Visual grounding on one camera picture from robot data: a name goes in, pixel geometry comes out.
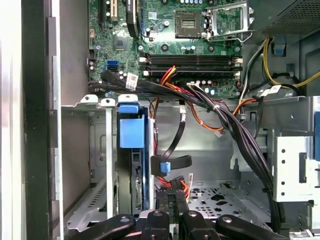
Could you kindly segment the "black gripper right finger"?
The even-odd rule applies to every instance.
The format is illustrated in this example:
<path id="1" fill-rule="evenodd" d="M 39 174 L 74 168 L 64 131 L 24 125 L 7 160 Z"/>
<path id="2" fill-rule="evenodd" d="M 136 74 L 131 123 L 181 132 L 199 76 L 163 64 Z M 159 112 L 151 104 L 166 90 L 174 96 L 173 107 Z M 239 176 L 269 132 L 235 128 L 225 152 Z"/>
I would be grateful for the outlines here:
<path id="1" fill-rule="evenodd" d="M 189 210 L 186 194 L 176 190 L 175 203 L 179 216 L 180 240 L 286 240 L 273 231 L 234 215 L 221 215 L 212 223 L 195 210 Z"/>

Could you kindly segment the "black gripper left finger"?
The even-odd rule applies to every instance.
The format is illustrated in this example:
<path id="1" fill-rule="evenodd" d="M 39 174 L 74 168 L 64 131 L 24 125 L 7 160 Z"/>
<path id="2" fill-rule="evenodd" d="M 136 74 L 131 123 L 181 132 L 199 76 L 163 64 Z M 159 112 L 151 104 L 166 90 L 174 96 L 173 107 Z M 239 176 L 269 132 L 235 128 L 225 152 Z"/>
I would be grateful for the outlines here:
<path id="1" fill-rule="evenodd" d="M 73 232 L 67 240 L 168 240 L 170 217 L 168 192 L 155 194 L 155 209 L 143 211 L 139 218 L 118 214 L 96 223 L 82 232 Z"/>

